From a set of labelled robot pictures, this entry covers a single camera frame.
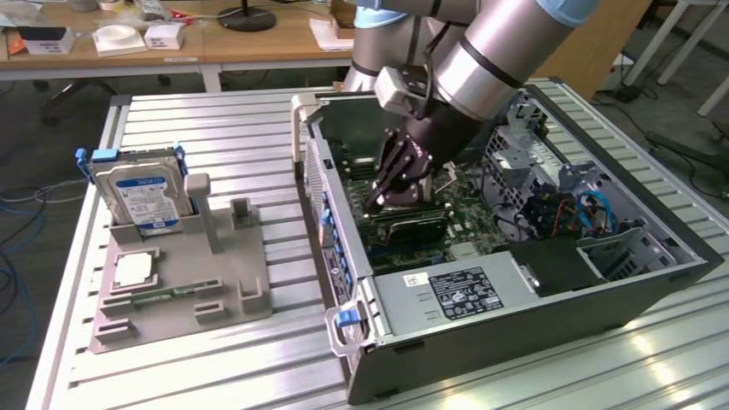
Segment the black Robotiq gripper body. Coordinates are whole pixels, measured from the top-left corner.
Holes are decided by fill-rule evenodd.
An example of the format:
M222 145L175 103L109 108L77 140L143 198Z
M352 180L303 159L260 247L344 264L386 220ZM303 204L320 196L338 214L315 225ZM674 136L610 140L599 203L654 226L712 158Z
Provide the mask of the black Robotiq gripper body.
M434 169L454 160L483 128L483 120L475 120L451 105L436 105L430 116L408 118L398 133L396 146L402 149L398 164L400 179L423 179Z

